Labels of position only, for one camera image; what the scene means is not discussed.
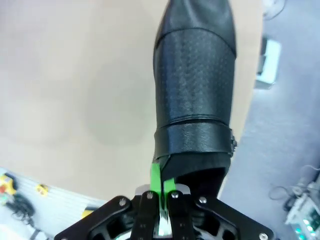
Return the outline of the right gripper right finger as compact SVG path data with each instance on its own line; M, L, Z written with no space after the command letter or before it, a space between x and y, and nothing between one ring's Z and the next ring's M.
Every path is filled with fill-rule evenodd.
M163 184L174 240L273 240L268 227L212 195L183 193L174 180Z

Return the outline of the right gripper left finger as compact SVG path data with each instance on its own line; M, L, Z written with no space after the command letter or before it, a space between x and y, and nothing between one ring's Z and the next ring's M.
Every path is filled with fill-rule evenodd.
M161 171L150 170L150 186L129 199L119 195L58 233L55 240L152 240L159 219Z

